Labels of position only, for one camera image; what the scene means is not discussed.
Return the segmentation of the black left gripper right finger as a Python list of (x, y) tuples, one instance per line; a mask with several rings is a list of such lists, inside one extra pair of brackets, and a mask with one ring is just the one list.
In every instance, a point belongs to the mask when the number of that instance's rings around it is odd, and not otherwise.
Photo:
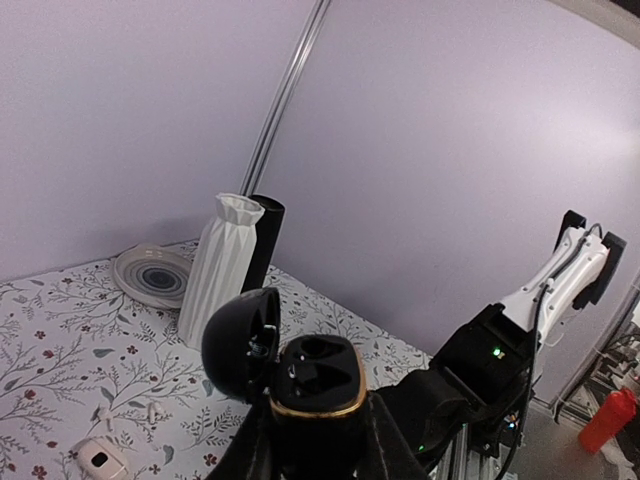
[(369, 393), (365, 409), (365, 447), (360, 479), (428, 479), (395, 424), (382, 398)]

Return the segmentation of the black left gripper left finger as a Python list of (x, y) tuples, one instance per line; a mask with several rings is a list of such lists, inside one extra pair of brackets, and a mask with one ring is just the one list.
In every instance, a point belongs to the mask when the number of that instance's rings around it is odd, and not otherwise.
[(280, 478), (270, 439), (265, 402), (251, 406), (234, 439), (206, 480), (272, 480)]

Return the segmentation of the black earbud case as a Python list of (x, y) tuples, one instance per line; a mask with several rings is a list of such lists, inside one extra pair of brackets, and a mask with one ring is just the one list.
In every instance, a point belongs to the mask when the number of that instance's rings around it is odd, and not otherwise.
[(204, 329), (201, 357), (212, 385), (231, 399), (267, 404), (279, 479), (352, 479), (365, 445), (363, 362), (335, 335), (280, 343), (280, 295), (245, 292)]

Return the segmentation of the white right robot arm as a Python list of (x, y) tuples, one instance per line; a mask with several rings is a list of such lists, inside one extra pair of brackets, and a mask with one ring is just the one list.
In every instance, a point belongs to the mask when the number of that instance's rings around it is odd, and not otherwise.
[(461, 431), (487, 456), (498, 455), (502, 435), (518, 437), (549, 334), (567, 309), (599, 302), (625, 247), (619, 236), (567, 211), (552, 256), (531, 280), (458, 328), (426, 369), (379, 389), (425, 473)]

